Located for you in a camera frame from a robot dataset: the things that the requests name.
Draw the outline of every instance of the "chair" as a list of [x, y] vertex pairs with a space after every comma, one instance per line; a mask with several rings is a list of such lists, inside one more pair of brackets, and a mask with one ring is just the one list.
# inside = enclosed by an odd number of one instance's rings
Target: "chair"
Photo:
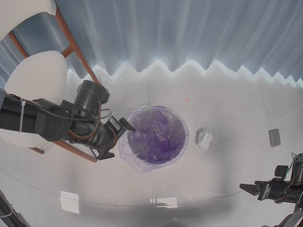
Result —
[[[12, 29], [27, 18], [42, 12], [55, 16], [70, 46], [62, 53], [45, 51], [29, 56], [12, 32]], [[79, 57], [93, 81], [100, 84], [70, 32], [55, 0], [0, 0], [0, 18], [0, 41], [8, 34], [17, 49], [25, 57], [6, 83], [4, 89], [7, 93], [13, 93], [28, 100], [45, 98], [60, 105], [63, 101], [68, 69], [65, 58], [72, 52], [75, 52]], [[40, 154], [43, 154], [43, 150], [39, 147], [48, 143], [48, 141], [36, 134], [2, 129], [0, 130], [0, 137], [6, 142], [28, 147]], [[95, 157], [79, 150], [66, 141], [60, 140], [54, 143], [86, 160], [97, 161]]]

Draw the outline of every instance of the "purple trash bag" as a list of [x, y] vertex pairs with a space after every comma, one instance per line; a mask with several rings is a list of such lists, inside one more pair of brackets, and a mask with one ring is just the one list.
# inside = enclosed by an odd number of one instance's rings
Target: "purple trash bag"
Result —
[[128, 122], [136, 132], [127, 131], [120, 140], [120, 157], [138, 172], [149, 172], [179, 159], [188, 144], [184, 120], [164, 106], [135, 107]]

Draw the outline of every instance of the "curtain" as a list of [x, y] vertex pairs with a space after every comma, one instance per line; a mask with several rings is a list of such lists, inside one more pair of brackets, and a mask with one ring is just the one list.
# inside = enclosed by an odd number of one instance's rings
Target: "curtain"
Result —
[[[218, 60], [232, 71], [263, 68], [303, 78], [302, 0], [56, 0], [91, 67], [113, 75], [127, 61], [138, 72], [161, 59], [170, 71], [187, 60], [207, 70]], [[32, 55], [69, 44], [54, 16], [38, 14], [14, 29]], [[23, 59], [0, 42], [0, 86]], [[68, 64], [87, 72], [76, 55]]]

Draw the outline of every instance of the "floor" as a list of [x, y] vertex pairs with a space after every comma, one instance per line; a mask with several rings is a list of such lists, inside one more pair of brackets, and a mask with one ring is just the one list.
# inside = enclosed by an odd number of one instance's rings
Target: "floor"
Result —
[[[0, 189], [33, 227], [259, 227], [293, 212], [294, 204], [258, 201], [239, 184], [270, 180], [275, 166], [290, 165], [291, 152], [303, 152], [300, 85], [218, 62], [176, 73], [160, 62], [142, 73], [125, 65], [111, 78], [95, 70], [117, 119], [133, 106], [164, 105], [186, 122], [189, 144], [174, 164], [143, 174], [120, 159], [118, 146], [116, 157], [91, 163], [52, 143], [43, 155], [0, 145]], [[69, 72], [66, 100], [80, 83]], [[214, 134], [207, 151], [196, 144], [202, 127]], [[282, 143], [272, 149], [268, 131], [277, 128]]]

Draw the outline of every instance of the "blue curtain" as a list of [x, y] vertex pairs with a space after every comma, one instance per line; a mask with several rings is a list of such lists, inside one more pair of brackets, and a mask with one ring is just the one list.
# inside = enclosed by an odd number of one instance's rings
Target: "blue curtain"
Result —
[[[156, 59], [175, 71], [193, 59], [218, 60], [238, 71], [263, 68], [303, 77], [302, 0], [56, 0], [90, 65], [112, 75], [128, 61], [141, 72]], [[54, 16], [33, 16], [14, 30], [30, 55], [63, 51], [68, 42]], [[0, 86], [23, 59], [8, 37], [0, 42]], [[74, 55], [68, 63], [87, 72]]]

